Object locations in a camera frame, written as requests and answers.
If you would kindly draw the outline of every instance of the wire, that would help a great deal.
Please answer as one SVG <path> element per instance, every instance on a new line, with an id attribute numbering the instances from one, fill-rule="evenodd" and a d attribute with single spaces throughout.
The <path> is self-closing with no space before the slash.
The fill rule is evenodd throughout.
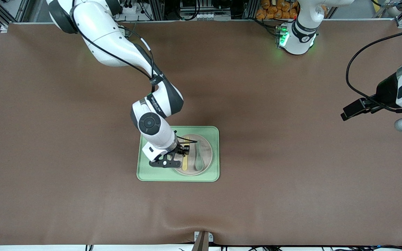
<path id="1" fill-rule="evenodd" d="M 401 35 L 402 35 L 402 32 L 397 33 L 397 34 L 395 34 L 395 35 L 391 35 L 391 36 L 385 37 L 385 38 L 378 39 L 378 40 L 373 41 L 373 42 L 371 42 L 370 44 L 364 46 L 362 49 L 360 49 L 358 52 L 356 52 L 356 54 L 351 58 L 350 62 L 348 62 L 347 71 L 345 72 L 345 81 L 347 82 L 347 85 L 348 85 L 348 87 L 350 87 L 351 90 L 353 90 L 354 92 L 356 92 L 356 93 L 359 94 L 359 95 L 362 95 L 363 97 L 365 97 L 366 99 L 372 101 L 373 103 L 377 104 L 378 106 L 380 106 L 380 107 L 382 107 L 382 108 L 384 108 L 384 109 L 386 109 L 386 110 L 388 110 L 388 111 L 396 112 L 396 113 L 402 113 L 402 109 L 394 109 L 394 108 L 388 107 L 386 104 L 380 103 L 380 102 L 376 101 L 375 99 L 373 99 L 372 97 L 369 97 L 367 94 L 365 94 L 365 93 L 359 91 L 358 89 L 354 88 L 354 87 L 350 84 L 350 81 L 349 81 L 349 79 L 348 79 L 348 73 L 349 73 L 349 71 L 350 71 L 351 63 L 353 63 L 353 60 L 355 60 L 355 58 L 356 58 L 361 52 L 363 52 L 365 49 L 369 48 L 370 46 L 372 46 L 372 45 L 374 45 L 374 44 L 376 44 L 376 43 L 379 43 L 379 42 L 382 42 L 382 41 L 386 41 L 386 40 L 391 39 L 391 38 L 399 37 L 399 36 L 401 36 Z"/>
<path id="2" fill-rule="evenodd" d="M 121 59 L 120 57 L 118 57 L 118 56 L 116 56 L 116 55 L 110 53 L 109 51 L 103 49 L 102 47 L 96 45 L 96 44 L 95 44 L 93 41 L 91 41 L 87 36 L 85 36 L 85 34 L 82 33 L 82 31 L 78 28 L 78 24 L 77 24 L 75 27 L 77 28 L 77 31 L 80 33 L 80 35 L 81 35 L 86 41 L 88 41 L 88 42 L 90 42 L 92 45 L 94 45 L 97 49 L 99 49 L 99 50 L 101 50 L 101 51 L 107 53 L 108 55 L 110 55 L 111 57 L 114 57 L 114 58 L 117 59 L 117 60 L 120 60 L 121 62 L 126 63 L 127 65 L 129 65 L 129 66 L 133 67 L 134 69 L 140 71 L 143 75 L 147 76 L 148 79 L 151 79 L 151 77 L 150 77 L 147 73 L 145 73 L 143 70 L 139 69 L 139 68 L 136 67 L 135 65 L 132 65 L 131 63 L 129 63 L 129 62 L 127 62 L 127 61 Z"/>
<path id="3" fill-rule="evenodd" d="M 268 27 L 266 27 L 266 24 L 263 22 L 263 19 L 261 20 L 261 23 L 263 24 L 263 27 L 265 28 L 265 30 L 266 30 L 269 34 L 273 35 L 274 37 L 277 36 L 275 33 L 272 33 L 271 30 L 268 30 Z"/>
<path id="4" fill-rule="evenodd" d="M 247 18 L 245 18 L 245 19 L 254 20 L 257 24 L 260 24 L 261 26 L 264 26 L 264 27 L 275 28 L 275 26 L 273 26 L 273 25 L 264 24 L 264 23 L 263 23 L 263 19 L 262 19 L 261 22 L 260 22 L 258 19 L 255 19 L 255 18 L 253 18 L 253 17 L 247 17 Z M 287 22 L 287 23 L 295 22 L 295 19 L 294 19 L 294 20 L 291 20 L 291 21 L 286 21 L 286 20 L 283 20 L 283 19 L 271 19 L 271 20 L 279 21 L 279 22 Z"/>
<path id="5" fill-rule="evenodd" d="M 201 10 L 201 2 L 200 0 L 196 0 L 196 2 L 198 3 L 198 11 L 196 10 L 196 4 L 195 4 L 195 13 L 193 13 L 193 16 L 190 17 L 189 19 L 185 19 L 184 17 L 181 17 L 180 14 L 178 13 L 178 9 L 180 10 L 180 7 L 178 5 L 175 6 L 173 12 L 176 14 L 176 16 L 180 19 L 180 20 L 184 20 L 184 21 L 190 21 L 192 19 L 194 19 L 195 17 L 198 16 L 198 14 L 200 13 Z"/>
<path id="6" fill-rule="evenodd" d="M 381 7 L 379 3 L 377 3 L 375 0 L 370 0 L 374 5 Z"/>
<path id="7" fill-rule="evenodd" d="M 183 144 L 183 143 L 198 143 L 198 141 L 196 141 L 196 140 L 191 140 L 191 139 L 188 139 L 188 138 L 182 138 L 182 137 L 179 137 L 179 136 L 177 136 L 177 137 L 186 141 L 186 142 L 180 142 L 181 144 Z"/>
<path id="8" fill-rule="evenodd" d="M 147 11 L 147 8 L 144 7 L 144 2 L 142 0 L 139 0 L 139 5 L 141 6 L 141 9 L 144 11 L 145 16 L 147 16 L 148 19 L 150 19 L 150 21 L 153 21 L 153 19 L 151 18 L 150 14 Z"/>
<path id="9" fill-rule="evenodd" d="M 142 42 L 145 42 L 145 39 L 143 37 L 141 37 L 139 34 L 137 34 L 134 30 L 128 29 L 127 27 L 123 27 L 121 25 L 118 26 L 119 28 L 129 31 L 131 33 L 133 33 L 134 35 L 136 35 L 136 37 L 138 37 Z M 151 56 L 151 78 L 153 78 L 154 74 L 155 74 L 155 57 L 153 56 L 153 52 L 151 52 L 151 49 L 148 50 L 150 52 L 150 56 Z"/>
<path id="10" fill-rule="evenodd" d="M 375 0 L 370 0 L 374 5 L 377 5 L 379 7 L 382 7 L 379 3 L 377 3 Z"/>
<path id="11" fill-rule="evenodd" d="M 238 14 L 238 15 L 221 15 L 221 16 L 242 16 L 242 15 L 243 15 L 243 13 Z"/>

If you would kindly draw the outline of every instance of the label on robot arm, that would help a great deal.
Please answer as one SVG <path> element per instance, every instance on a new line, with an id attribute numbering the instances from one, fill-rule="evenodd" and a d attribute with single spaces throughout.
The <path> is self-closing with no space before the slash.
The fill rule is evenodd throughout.
<path id="1" fill-rule="evenodd" d="M 161 74 L 159 74 L 159 75 L 155 75 L 152 79 L 150 79 L 150 84 L 151 84 L 151 86 L 158 85 L 158 84 L 161 83 L 164 79 L 166 79 L 166 77 L 164 76 L 163 73 L 161 73 Z"/>
<path id="2" fill-rule="evenodd" d="M 162 110 L 161 106 L 158 104 L 155 96 L 152 93 L 147 95 L 147 100 L 150 101 L 151 105 L 153 106 L 156 113 L 159 114 L 159 116 L 163 117 L 164 119 L 167 118 L 167 116 L 165 115 L 164 111 Z"/>
<path id="3" fill-rule="evenodd" d="M 292 25 L 292 33 L 293 33 L 293 35 L 295 35 L 295 37 L 297 37 L 299 39 L 299 41 L 301 43 L 307 43 L 309 40 L 311 40 L 311 38 L 314 37 L 314 35 L 316 35 L 317 28 L 316 29 L 310 29 L 310 30 L 312 30 L 314 32 L 311 33 L 311 34 L 303 34 L 302 32 L 300 32 L 297 29 L 295 24 Z"/>

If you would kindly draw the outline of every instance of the table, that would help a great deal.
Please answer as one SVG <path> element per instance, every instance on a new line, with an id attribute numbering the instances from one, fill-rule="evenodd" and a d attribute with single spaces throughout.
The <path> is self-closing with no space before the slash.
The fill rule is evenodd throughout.
<path id="1" fill-rule="evenodd" d="M 171 125 L 216 126 L 214 183 L 141 182 L 130 106 L 149 92 L 79 35 L 11 24 L 0 35 L 0 244 L 158 244 L 207 230 L 228 245 L 402 245 L 398 114 L 343 122 L 362 46 L 394 21 L 324 21 L 311 50 L 275 48 L 258 24 L 138 24 L 185 98 Z M 402 37 L 367 49 L 368 94 L 402 64 Z"/>

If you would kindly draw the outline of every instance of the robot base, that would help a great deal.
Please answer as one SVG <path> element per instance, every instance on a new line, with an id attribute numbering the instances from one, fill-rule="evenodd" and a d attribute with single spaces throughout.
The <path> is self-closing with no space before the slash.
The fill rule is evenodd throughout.
<path id="1" fill-rule="evenodd" d="M 281 25 L 282 27 L 287 28 L 287 34 L 282 34 L 284 35 L 283 41 L 281 41 L 282 38 L 278 39 L 278 46 L 292 55 L 302 55 L 313 46 L 316 35 L 314 35 L 314 37 L 311 39 L 309 37 L 305 37 L 305 39 L 307 39 L 306 43 L 301 43 L 299 39 L 292 33 L 293 25 L 294 23 L 284 23 Z"/>
<path id="2" fill-rule="evenodd" d="M 137 162 L 137 178 L 141 181 L 213 182 L 220 176 L 219 131 L 216 127 L 172 127 L 177 135 L 198 143 L 190 144 L 188 157 L 175 156 L 181 168 L 151 167 L 141 149 L 146 144 L 142 138 Z"/>

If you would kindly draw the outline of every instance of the black cable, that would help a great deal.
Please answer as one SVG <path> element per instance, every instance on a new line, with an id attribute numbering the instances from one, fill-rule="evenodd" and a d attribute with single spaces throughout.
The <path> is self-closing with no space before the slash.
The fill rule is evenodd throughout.
<path id="1" fill-rule="evenodd" d="M 146 72 L 144 72 L 143 70 L 139 69 L 139 68 L 136 67 L 135 65 L 132 65 L 131 63 L 129 63 L 129 62 L 127 62 L 127 61 L 121 59 L 120 57 L 118 57 L 118 56 L 116 56 L 116 55 L 110 53 L 109 51 L 103 49 L 102 47 L 96 45 L 93 41 L 91 41 L 88 37 L 86 37 L 85 34 L 83 34 L 83 33 L 81 32 L 81 30 L 78 28 L 78 25 L 76 25 L 76 28 L 77 28 L 77 31 L 80 33 L 80 35 L 81 35 L 84 39 L 86 39 L 86 41 L 88 41 L 88 42 L 90 42 L 92 45 L 94 45 L 97 49 L 99 49 L 99 50 L 101 50 L 101 51 L 107 53 L 108 55 L 110 55 L 111 57 L 114 57 L 114 58 L 117 59 L 117 60 L 120 60 L 121 62 L 126 63 L 127 65 L 129 65 L 129 66 L 133 67 L 134 69 L 140 71 L 143 75 L 147 76 L 148 79 L 151 79 L 151 77 L 148 76 L 148 74 L 147 74 Z"/>
<path id="2" fill-rule="evenodd" d="M 240 13 L 240 14 L 237 14 L 237 15 L 221 15 L 221 16 L 242 16 L 243 15 L 243 13 Z"/>
<path id="3" fill-rule="evenodd" d="M 375 0 L 370 0 L 374 5 L 377 5 L 379 7 L 381 7 L 382 5 L 380 5 L 379 3 L 375 2 Z"/>
<path id="4" fill-rule="evenodd" d="M 378 248 L 396 248 L 396 249 L 402 249 L 402 246 L 383 245 L 383 246 L 377 246 L 375 249 L 378 249 Z"/>
<path id="5" fill-rule="evenodd" d="M 263 24 L 263 27 L 265 28 L 265 30 L 266 30 L 269 34 L 273 35 L 274 37 L 277 36 L 275 33 L 272 33 L 271 30 L 268 30 L 269 27 L 266 27 L 266 24 L 263 22 L 263 19 L 261 20 L 261 23 Z"/>
<path id="6" fill-rule="evenodd" d="M 394 109 L 394 108 L 388 107 L 386 104 L 380 103 L 380 102 L 374 100 L 373 98 L 371 98 L 370 96 L 368 96 L 367 94 L 365 94 L 365 93 L 359 91 L 358 89 L 354 88 L 354 87 L 350 84 L 350 81 L 349 81 L 349 79 L 348 79 L 348 73 L 349 73 L 349 71 L 350 71 L 351 63 L 353 62 L 353 60 L 355 60 L 355 58 L 356 58 L 362 51 L 364 51 L 365 49 L 369 48 L 370 46 L 372 46 L 372 45 L 374 45 L 374 44 L 376 44 L 376 43 L 379 43 L 379 42 L 382 42 L 382 41 L 386 41 L 386 40 L 391 39 L 391 38 L 399 37 L 399 36 L 401 36 L 401 35 L 402 35 L 402 32 L 397 33 L 397 34 L 395 34 L 395 35 L 391 35 L 391 36 L 385 37 L 385 38 L 378 39 L 378 40 L 373 41 L 373 42 L 371 42 L 370 44 L 364 46 L 362 49 L 360 49 L 358 52 L 356 52 L 356 54 L 351 58 L 350 62 L 348 62 L 347 71 L 345 72 L 345 81 L 347 82 L 347 85 L 348 85 L 348 87 L 350 87 L 351 90 L 353 90 L 353 91 L 356 92 L 357 94 L 359 94 L 359 95 L 365 97 L 366 99 L 372 101 L 373 103 L 377 104 L 378 106 L 380 106 L 380 107 L 382 107 L 382 108 L 384 108 L 384 109 L 386 109 L 386 110 L 388 110 L 388 111 L 396 112 L 396 113 L 402 113 L 402 109 Z"/>
<path id="7" fill-rule="evenodd" d="M 183 140 L 185 140 L 186 141 L 186 143 L 198 143 L 198 141 L 196 141 L 196 140 L 191 140 L 191 139 L 188 139 L 188 138 L 182 138 L 182 137 L 179 137 L 179 136 L 177 136 L 178 138 L 180 138 L 180 139 L 183 139 Z"/>
<path id="8" fill-rule="evenodd" d="M 381 5 L 379 4 L 379 3 L 377 3 L 377 2 L 375 2 L 375 0 L 370 0 L 374 5 L 377 5 L 377 6 L 379 6 L 379 7 L 381 7 Z"/>
<path id="9" fill-rule="evenodd" d="M 198 14 L 200 13 L 201 10 L 201 2 L 200 0 L 196 0 L 196 2 L 198 3 L 198 11 L 196 10 L 196 3 L 195 3 L 195 13 L 193 13 L 193 16 L 190 17 L 189 19 L 185 19 L 183 17 L 180 16 L 180 14 L 178 13 L 178 10 L 180 10 L 180 7 L 178 5 L 176 5 L 176 7 L 174 8 L 173 12 L 176 14 L 176 16 L 180 19 L 180 20 L 184 20 L 184 21 L 190 21 L 193 20 L 195 17 L 198 16 Z"/>
<path id="10" fill-rule="evenodd" d="M 139 5 L 141 6 L 141 9 L 144 11 L 145 16 L 147 16 L 148 19 L 150 19 L 150 21 L 153 21 L 147 9 L 144 7 L 144 2 L 142 0 L 139 0 Z"/>
<path id="11" fill-rule="evenodd" d="M 263 19 L 261 20 L 261 22 L 258 19 L 255 19 L 253 17 L 247 17 L 245 19 L 250 19 L 255 21 L 257 24 L 260 24 L 263 27 L 268 27 L 268 28 L 275 28 L 275 26 L 269 25 L 269 24 L 264 24 L 263 23 Z M 270 19 L 270 20 L 274 20 L 274 21 L 279 21 L 279 22 L 287 22 L 287 23 L 292 23 L 295 22 L 295 20 L 291 20 L 291 21 L 286 21 L 286 20 L 282 20 L 282 19 Z"/>
<path id="12" fill-rule="evenodd" d="M 121 29 L 123 29 L 123 30 L 126 30 L 126 31 L 129 31 L 129 32 L 133 33 L 133 34 L 136 35 L 136 37 L 138 37 L 140 40 L 145 41 L 145 39 L 142 38 L 139 34 L 137 34 L 134 30 L 128 29 L 127 27 L 123 27 L 122 25 L 118 25 L 118 27 L 121 28 Z M 151 49 L 149 50 L 149 52 L 150 52 L 150 56 L 151 56 L 151 78 L 153 78 L 153 77 L 154 77 L 154 74 L 155 74 L 155 73 L 154 73 L 154 72 L 155 72 L 155 57 L 153 56 L 153 52 L 151 52 Z"/>
<path id="13" fill-rule="evenodd" d="M 257 250 L 258 248 L 262 248 L 263 251 L 282 251 L 280 246 L 272 246 L 272 245 L 263 245 L 263 246 L 252 246 L 250 250 Z"/>

